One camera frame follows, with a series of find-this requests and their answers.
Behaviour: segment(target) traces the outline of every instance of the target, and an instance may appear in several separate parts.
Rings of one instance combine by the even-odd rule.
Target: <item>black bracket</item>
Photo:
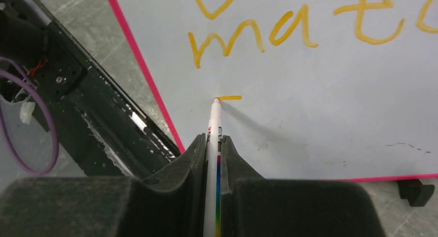
[[[47,91],[49,97],[59,101],[73,85],[77,84],[85,71],[67,49],[60,44],[58,39],[63,38],[65,34],[61,31],[48,33],[51,40],[51,48],[46,55],[48,62],[36,72],[35,80],[41,87],[50,88]]]
[[[407,199],[411,207],[423,207],[432,197],[435,185],[422,184],[419,179],[398,180],[401,199]]]

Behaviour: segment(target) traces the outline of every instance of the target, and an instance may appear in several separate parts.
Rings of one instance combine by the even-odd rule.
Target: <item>red wire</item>
[[[36,67],[34,67],[34,68],[32,68],[32,69],[29,70],[29,75],[30,75],[30,77],[33,79],[33,78],[35,77],[35,72],[36,72],[38,69],[44,67],[44,65],[45,65],[47,62],[49,62],[48,59],[46,59],[44,63],[42,63],[42,61],[41,61],[41,59],[40,59],[40,61],[38,62],[38,65],[37,65]]]

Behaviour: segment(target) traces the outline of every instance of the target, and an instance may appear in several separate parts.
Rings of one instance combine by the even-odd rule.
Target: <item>screw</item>
[[[56,78],[56,83],[61,84],[61,83],[64,83],[65,80],[66,80],[66,79],[65,79],[64,77],[58,76],[58,77]]]

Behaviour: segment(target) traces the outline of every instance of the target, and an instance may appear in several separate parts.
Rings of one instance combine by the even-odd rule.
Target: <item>white paint scratch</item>
[[[113,50],[111,50],[111,52],[105,57],[103,58],[103,60],[100,62],[100,64],[103,64],[103,62],[108,59],[108,57],[120,46],[122,45],[122,43],[124,42],[124,40],[122,40],[115,48],[113,48]]]
[[[135,125],[137,125],[137,127],[140,129],[140,131],[144,131],[145,128],[147,127],[147,125],[145,124],[145,122],[143,122],[143,120],[137,115],[137,113],[133,112],[129,118],[131,118],[131,120],[135,123]]]
[[[101,10],[105,9],[106,7],[107,5],[104,5],[103,7],[100,7],[99,9],[92,11],[91,13],[87,14],[87,17],[90,18],[94,16],[96,13],[99,13]]]
[[[124,175],[133,177],[134,174],[132,174],[130,169],[123,163],[123,161],[118,157],[118,155],[105,142],[105,140],[102,138],[102,136],[100,136],[99,132],[97,132],[96,129],[94,129],[94,127],[91,125],[91,123],[85,117],[82,117],[82,118],[88,124],[88,128],[91,130],[91,132],[93,132],[96,140],[98,140],[99,142],[101,142],[104,145],[104,147],[105,147],[104,152],[106,153],[106,155],[108,155],[108,158],[113,161],[113,164],[115,166],[117,166],[122,171],[122,173]]]
[[[406,218],[406,220],[404,220],[404,222],[398,226],[398,228],[397,228],[396,231],[391,235],[391,237],[394,237],[394,236],[396,235],[396,233],[398,232],[398,230],[400,230],[400,228],[403,227],[403,225],[404,225],[405,223],[408,222],[409,218],[411,218],[411,216],[412,216],[412,214],[414,214],[415,210],[417,210],[417,208],[415,208],[415,209],[414,209],[414,210],[408,215],[408,217]]]
[[[74,3],[74,2],[77,2],[77,0],[70,0],[69,2],[63,4],[62,6],[60,6],[60,7],[55,11],[55,13],[57,13],[57,12],[59,12],[59,11],[65,9],[67,6],[69,6],[71,3]]]
[[[385,207],[383,207],[382,211],[380,211],[379,216],[381,216],[383,213],[385,213],[386,209],[393,203],[395,199],[391,200]]]
[[[66,161],[66,162],[64,162],[59,168],[60,169],[63,169],[65,166],[67,166],[68,165],[68,161]]]
[[[73,6],[79,4],[79,3],[82,2],[82,1],[84,1],[84,0],[78,0],[78,1],[76,1],[73,5],[71,5],[70,7],[73,7]]]

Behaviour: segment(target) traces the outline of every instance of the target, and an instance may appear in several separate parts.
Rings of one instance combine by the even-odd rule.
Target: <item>black plastic foot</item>
[[[398,180],[401,199],[407,199],[411,207],[423,207],[432,197],[435,185],[422,184],[418,179]]]

